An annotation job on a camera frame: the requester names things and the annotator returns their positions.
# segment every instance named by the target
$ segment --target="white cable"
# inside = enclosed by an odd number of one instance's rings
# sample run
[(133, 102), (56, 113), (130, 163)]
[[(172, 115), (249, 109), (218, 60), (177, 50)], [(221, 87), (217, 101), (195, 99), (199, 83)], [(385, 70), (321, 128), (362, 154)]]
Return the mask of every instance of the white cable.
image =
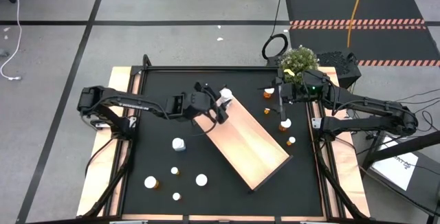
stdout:
[(8, 64), (9, 61), (11, 61), (14, 58), (15, 54), (18, 52), (18, 50), (20, 48), (22, 29), (21, 29), (19, 17), (20, 17), (20, 0), (16, 0), (16, 21), (17, 21), (16, 23), (19, 25), (19, 28), (20, 28), (19, 41), (16, 44), (15, 52), (0, 67), (1, 76), (3, 76), (4, 78), (7, 78), (8, 80), (21, 80), (21, 76), (10, 77), (10, 76), (6, 76), (5, 74), (3, 74), (3, 68), (5, 67), (6, 64)]

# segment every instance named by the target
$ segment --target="green plant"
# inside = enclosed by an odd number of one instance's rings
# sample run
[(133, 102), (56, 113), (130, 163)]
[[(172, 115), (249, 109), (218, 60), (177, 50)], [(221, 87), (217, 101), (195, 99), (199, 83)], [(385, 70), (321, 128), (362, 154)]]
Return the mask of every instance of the green plant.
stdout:
[(301, 72), (308, 69), (317, 69), (319, 59), (311, 49), (300, 45), (298, 49), (290, 49), (281, 56), (281, 68), (290, 69), (295, 76), (285, 74), (286, 82), (301, 84), (303, 77)]

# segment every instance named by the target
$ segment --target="white paper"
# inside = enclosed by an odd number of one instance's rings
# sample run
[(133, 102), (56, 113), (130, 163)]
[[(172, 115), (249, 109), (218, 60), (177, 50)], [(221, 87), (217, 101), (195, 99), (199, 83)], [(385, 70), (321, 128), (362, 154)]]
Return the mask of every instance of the white paper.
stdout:
[[(392, 138), (385, 137), (384, 143), (391, 140)], [(397, 142), (384, 144), (380, 146), (380, 150), (394, 145), (397, 145)], [(377, 161), (371, 166), (371, 168), (389, 181), (393, 182), (396, 186), (406, 190), (414, 172), (414, 166), (411, 165), (416, 165), (418, 159), (419, 158), (414, 154), (406, 153), (394, 158)]]

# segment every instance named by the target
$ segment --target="concrete floor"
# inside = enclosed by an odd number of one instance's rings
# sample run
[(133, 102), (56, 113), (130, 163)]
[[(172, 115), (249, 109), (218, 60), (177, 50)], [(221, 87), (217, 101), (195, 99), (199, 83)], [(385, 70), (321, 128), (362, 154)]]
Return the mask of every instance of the concrete floor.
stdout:
[[(86, 21), (95, 0), (21, 0), (26, 21)], [(97, 20), (271, 20), (277, 0), (102, 0)], [(440, 21), (438, 0), (416, 0), (427, 21)], [(0, 0), (0, 21), (14, 20), (16, 5)], [(287, 20), (285, 1), (280, 20)], [(276, 32), (288, 27), (278, 26)], [(440, 27), (429, 27), (440, 43)], [(65, 87), (85, 26), (24, 26), (21, 49), (5, 68), (22, 81), (0, 79), (0, 221), (13, 223)], [(139, 65), (147, 53), (154, 65), (264, 65), (266, 25), (94, 26), (56, 133), (27, 222), (74, 218), (94, 132), (79, 119), (76, 104), (86, 86), (106, 85), (113, 66)], [(0, 47), (13, 51), (18, 27), (0, 26)], [(271, 45), (275, 52), (277, 44)], [(440, 87), (438, 67), (361, 67), (355, 92), (395, 100)], [(433, 93), (417, 100), (438, 96)], [(439, 107), (428, 109), (438, 125)], [(366, 146), (355, 137), (357, 149)], [(422, 151), (440, 162), (440, 146)], [(386, 221), (424, 223), (427, 215), (369, 178), (364, 187), (371, 215)]]

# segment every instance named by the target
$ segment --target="orange cable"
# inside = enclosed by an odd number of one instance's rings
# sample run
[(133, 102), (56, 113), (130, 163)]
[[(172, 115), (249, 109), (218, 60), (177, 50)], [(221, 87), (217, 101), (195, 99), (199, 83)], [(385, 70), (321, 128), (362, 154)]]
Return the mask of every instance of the orange cable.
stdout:
[(346, 47), (350, 48), (350, 38), (351, 38), (351, 27), (353, 26), (353, 19), (355, 18), (356, 10), (358, 8), (359, 0), (356, 0), (355, 8), (353, 9), (353, 12), (351, 13), (351, 20), (350, 20), (350, 26), (349, 26), (349, 36), (346, 39)]

